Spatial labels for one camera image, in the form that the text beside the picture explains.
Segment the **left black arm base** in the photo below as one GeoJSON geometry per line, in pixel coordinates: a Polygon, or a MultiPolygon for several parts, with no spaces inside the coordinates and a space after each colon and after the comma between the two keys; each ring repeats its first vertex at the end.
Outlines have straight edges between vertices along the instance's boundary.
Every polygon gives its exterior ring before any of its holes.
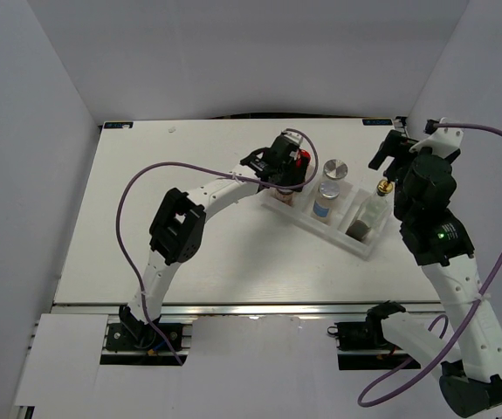
{"type": "MultiPolygon", "coordinates": [[[[192,326],[178,322],[161,323],[164,332],[181,362],[185,362],[191,345],[192,326]]],[[[107,324],[100,355],[103,366],[180,367],[167,342],[153,328],[149,336],[137,341],[118,319],[107,324]]]]}

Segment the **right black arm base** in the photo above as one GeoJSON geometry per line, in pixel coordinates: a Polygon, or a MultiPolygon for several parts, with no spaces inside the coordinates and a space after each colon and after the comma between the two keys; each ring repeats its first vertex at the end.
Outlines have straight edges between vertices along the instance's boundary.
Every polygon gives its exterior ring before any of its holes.
{"type": "Polygon", "coordinates": [[[337,346],[340,371],[390,371],[407,361],[406,369],[419,369],[403,350],[390,343],[376,343],[364,322],[338,322],[327,328],[337,346]]]}

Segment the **small red white lid jar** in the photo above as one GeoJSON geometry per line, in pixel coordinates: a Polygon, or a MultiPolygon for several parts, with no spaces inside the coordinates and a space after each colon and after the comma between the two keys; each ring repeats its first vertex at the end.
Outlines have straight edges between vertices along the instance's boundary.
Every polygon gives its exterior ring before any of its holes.
{"type": "Polygon", "coordinates": [[[289,189],[275,189],[273,191],[273,196],[283,204],[293,206],[296,192],[289,189]]]}

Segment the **red lid sauce jar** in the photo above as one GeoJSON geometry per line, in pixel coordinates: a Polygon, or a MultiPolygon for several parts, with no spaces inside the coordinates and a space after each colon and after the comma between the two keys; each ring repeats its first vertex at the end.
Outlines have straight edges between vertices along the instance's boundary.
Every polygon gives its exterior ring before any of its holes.
{"type": "Polygon", "coordinates": [[[309,164],[311,161],[311,155],[305,150],[301,149],[298,152],[297,160],[295,162],[296,172],[302,176],[306,176],[306,172],[308,170],[309,164]]]}

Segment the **blue label silver lid jar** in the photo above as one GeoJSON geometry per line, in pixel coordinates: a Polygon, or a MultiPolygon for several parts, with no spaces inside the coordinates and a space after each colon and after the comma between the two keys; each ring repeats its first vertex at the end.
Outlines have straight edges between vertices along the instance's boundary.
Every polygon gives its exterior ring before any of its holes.
{"type": "Polygon", "coordinates": [[[328,223],[339,196],[339,183],[330,181],[320,182],[315,193],[312,216],[322,223],[328,223]]]}

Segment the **tall silver lid spice jar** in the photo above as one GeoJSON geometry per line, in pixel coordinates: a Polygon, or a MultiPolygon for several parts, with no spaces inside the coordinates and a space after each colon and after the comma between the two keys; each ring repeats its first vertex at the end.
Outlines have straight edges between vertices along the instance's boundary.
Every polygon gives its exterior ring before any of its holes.
{"type": "Polygon", "coordinates": [[[339,159],[327,160],[322,168],[322,181],[342,182],[348,174],[347,164],[339,159]]]}

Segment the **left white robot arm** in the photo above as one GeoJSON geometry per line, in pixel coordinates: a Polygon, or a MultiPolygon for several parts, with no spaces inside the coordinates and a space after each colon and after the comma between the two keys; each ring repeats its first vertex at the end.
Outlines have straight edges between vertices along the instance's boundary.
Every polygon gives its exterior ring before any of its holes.
{"type": "Polygon", "coordinates": [[[148,262],[135,269],[138,289],[119,310],[125,335],[146,350],[168,343],[158,327],[170,284],[182,264],[198,252],[205,224],[220,211],[265,189],[300,192],[316,173],[308,167],[318,160],[315,148],[305,150],[306,134],[287,128],[271,146],[250,152],[230,172],[215,172],[215,180],[190,191],[170,189],[149,227],[148,262]]]}

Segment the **dark sauce glass bottle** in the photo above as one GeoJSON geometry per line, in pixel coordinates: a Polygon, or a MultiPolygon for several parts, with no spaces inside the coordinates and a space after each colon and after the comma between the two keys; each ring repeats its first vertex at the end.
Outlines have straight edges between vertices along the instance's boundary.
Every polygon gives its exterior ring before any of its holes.
{"type": "Polygon", "coordinates": [[[365,242],[373,229],[376,229],[389,211],[389,197],[394,190],[392,181],[382,179],[375,191],[361,203],[346,234],[354,240],[365,242]]]}

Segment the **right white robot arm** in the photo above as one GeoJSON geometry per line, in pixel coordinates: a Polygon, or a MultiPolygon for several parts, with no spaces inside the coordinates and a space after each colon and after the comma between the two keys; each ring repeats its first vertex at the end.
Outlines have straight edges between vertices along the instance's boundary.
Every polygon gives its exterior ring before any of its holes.
{"type": "Polygon", "coordinates": [[[502,265],[502,252],[481,280],[469,234],[449,208],[457,188],[452,163],[466,128],[429,120],[421,141],[392,130],[368,164],[377,170],[387,158],[392,160],[383,174],[395,184],[394,216],[402,240],[437,292],[453,334],[441,340],[396,302],[371,308],[367,341],[378,348],[400,348],[422,370],[385,396],[370,402],[360,398],[362,407],[389,401],[428,374],[437,376],[445,401],[462,418],[502,405],[502,328],[486,295],[502,265]]]}

